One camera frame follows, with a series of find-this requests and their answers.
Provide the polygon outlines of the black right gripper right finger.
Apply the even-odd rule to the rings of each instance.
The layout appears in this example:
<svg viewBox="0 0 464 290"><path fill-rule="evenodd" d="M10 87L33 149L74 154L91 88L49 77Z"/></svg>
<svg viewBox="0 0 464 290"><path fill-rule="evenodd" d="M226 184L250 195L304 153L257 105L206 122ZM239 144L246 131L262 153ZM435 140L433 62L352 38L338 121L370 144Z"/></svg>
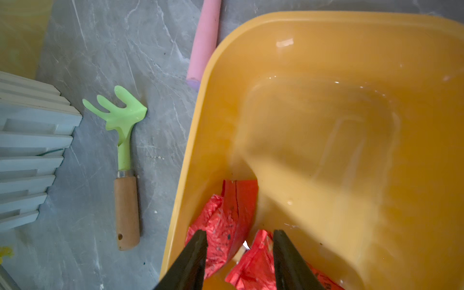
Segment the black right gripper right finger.
<svg viewBox="0 0 464 290"><path fill-rule="evenodd" d="M273 256L278 290L324 290L287 234L274 230Z"/></svg>

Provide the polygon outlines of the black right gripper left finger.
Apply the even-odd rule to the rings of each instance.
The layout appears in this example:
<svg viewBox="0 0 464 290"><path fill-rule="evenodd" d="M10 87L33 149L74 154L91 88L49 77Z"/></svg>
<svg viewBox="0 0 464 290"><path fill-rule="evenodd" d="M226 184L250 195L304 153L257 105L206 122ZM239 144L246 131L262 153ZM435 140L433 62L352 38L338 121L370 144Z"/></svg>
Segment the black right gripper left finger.
<svg viewBox="0 0 464 290"><path fill-rule="evenodd" d="M154 290L202 290L207 247L207 233L196 231Z"/></svg>

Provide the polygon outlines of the red tea bag front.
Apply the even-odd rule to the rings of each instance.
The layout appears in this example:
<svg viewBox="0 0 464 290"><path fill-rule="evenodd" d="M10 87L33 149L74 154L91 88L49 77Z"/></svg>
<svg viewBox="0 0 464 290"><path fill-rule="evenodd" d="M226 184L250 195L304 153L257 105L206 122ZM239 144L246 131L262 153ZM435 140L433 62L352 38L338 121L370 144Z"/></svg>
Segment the red tea bag front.
<svg viewBox="0 0 464 290"><path fill-rule="evenodd" d="M259 230L249 250L228 273L225 281L237 290L277 290L273 256L273 233ZM326 274L306 262L325 290L340 290L341 286Z"/></svg>

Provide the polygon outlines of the narrow red tea bag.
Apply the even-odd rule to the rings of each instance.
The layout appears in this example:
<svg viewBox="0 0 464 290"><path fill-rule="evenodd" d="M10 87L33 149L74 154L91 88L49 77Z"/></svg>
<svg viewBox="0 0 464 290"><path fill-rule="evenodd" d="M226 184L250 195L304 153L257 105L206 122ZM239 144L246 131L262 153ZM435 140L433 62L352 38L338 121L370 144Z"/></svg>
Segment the narrow red tea bag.
<svg viewBox="0 0 464 290"><path fill-rule="evenodd" d="M223 180L222 192L213 195L188 228L186 242L196 231L207 233L204 279L210 278L238 252L253 225L259 186L257 180Z"/></svg>

